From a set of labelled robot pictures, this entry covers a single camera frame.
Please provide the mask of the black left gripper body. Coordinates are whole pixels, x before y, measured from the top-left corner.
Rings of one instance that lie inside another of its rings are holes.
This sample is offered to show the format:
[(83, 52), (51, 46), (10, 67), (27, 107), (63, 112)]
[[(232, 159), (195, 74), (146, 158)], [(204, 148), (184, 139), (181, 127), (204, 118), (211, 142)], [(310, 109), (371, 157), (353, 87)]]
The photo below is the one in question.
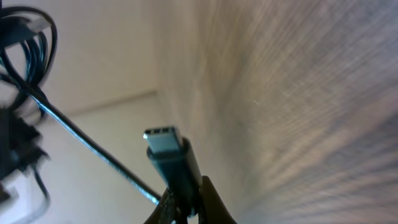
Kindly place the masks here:
[(50, 195), (38, 171), (39, 161), (49, 155), (39, 145), (41, 134), (8, 108), (1, 108), (1, 180), (31, 168), (46, 202)]

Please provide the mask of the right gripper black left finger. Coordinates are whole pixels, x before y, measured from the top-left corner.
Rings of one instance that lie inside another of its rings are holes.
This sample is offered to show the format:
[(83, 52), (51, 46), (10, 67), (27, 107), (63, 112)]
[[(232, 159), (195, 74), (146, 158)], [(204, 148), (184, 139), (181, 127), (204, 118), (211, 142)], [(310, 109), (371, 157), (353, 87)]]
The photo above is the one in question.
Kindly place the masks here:
[(144, 224), (178, 224), (180, 223), (180, 201), (175, 194), (166, 189), (155, 210)]

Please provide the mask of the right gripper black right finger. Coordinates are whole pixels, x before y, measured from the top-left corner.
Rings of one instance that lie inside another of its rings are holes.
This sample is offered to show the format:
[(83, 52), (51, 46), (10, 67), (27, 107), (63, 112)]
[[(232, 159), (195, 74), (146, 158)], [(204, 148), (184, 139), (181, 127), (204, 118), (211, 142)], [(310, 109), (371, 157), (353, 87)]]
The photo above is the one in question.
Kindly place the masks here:
[(229, 214), (215, 186), (208, 176), (202, 177), (201, 208), (198, 213), (199, 224), (237, 224)]

